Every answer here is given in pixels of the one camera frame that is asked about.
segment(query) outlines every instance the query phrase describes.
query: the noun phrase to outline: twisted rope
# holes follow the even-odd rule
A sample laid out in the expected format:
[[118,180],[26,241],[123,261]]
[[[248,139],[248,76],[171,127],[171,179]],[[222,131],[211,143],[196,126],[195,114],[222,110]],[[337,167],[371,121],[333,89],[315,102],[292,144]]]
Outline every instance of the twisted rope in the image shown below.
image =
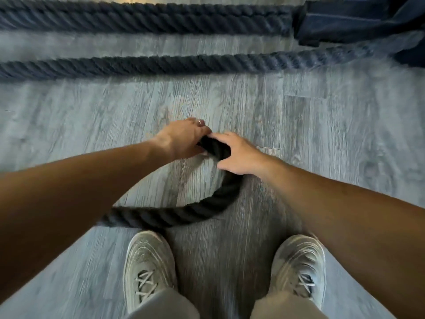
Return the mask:
[[[219,160],[230,156],[230,147],[215,139],[205,136],[201,139],[199,145]],[[238,197],[241,186],[242,176],[226,171],[221,187],[211,197],[183,207],[113,207],[97,225],[158,230],[200,222],[221,213],[232,204]]]
[[0,1],[0,29],[288,36],[287,6]]
[[313,69],[325,65],[343,64],[359,58],[398,53],[414,48],[423,36],[423,31],[410,31],[351,45],[269,54],[104,57],[4,62],[0,63],[0,81],[137,75],[258,74],[284,69]]

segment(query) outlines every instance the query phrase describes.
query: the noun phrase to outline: floor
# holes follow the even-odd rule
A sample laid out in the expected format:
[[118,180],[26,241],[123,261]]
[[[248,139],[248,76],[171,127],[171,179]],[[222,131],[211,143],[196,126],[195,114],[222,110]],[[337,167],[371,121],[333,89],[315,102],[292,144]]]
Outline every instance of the floor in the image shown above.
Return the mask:
[[[302,4],[304,0],[115,0]],[[0,60],[254,53],[292,39],[0,32]],[[326,177],[425,207],[425,70],[369,59],[310,72],[26,82],[0,85],[0,172],[136,143],[195,116]],[[174,206],[210,195],[214,161],[178,161],[118,202]],[[248,318],[268,290],[273,254],[300,221],[257,179],[215,219],[167,232],[180,292],[202,318]],[[2,318],[120,318],[122,269],[135,230],[93,228],[0,307]],[[327,253],[324,313],[391,318]]]

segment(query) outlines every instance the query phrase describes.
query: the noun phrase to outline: thick battle rope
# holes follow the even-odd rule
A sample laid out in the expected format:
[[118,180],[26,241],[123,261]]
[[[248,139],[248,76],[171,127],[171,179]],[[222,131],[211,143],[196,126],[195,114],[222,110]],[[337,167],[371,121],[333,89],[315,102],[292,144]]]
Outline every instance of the thick battle rope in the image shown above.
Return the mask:
[[290,6],[1,0],[0,29],[288,36]]
[[[219,160],[230,156],[230,147],[215,139],[203,137],[199,143]],[[99,226],[160,229],[207,220],[232,204],[242,186],[242,176],[226,171],[221,187],[211,197],[183,207],[113,207],[97,223]]]
[[349,45],[300,52],[269,54],[104,57],[0,63],[0,81],[56,80],[59,78],[177,75],[212,73],[267,73],[284,69],[313,69],[359,58],[387,56],[415,47],[423,31],[410,31]]

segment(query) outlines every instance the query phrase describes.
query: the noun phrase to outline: shoe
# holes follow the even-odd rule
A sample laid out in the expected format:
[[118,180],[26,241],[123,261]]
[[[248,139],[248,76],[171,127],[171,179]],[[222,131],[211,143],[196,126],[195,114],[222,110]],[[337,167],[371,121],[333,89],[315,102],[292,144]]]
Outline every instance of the shoe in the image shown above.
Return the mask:
[[312,237],[294,235],[274,255],[269,293],[289,291],[321,310],[326,289],[325,252]]
[[158,291],[177,289],[173,252],[161,235],[148,230],[131,239],[123,282],[128,313]]

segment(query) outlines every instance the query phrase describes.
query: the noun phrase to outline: beige pants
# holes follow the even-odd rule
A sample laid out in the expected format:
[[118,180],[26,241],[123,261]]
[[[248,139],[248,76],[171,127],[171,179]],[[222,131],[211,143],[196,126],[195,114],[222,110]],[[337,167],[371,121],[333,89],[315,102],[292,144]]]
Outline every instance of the beige pants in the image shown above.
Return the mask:
[[[127,319],[199,319],[195,306],[168,288],[152,295]],[[251,319],[326,319],[308,299],[288,292],[268,294],[255,302]]]

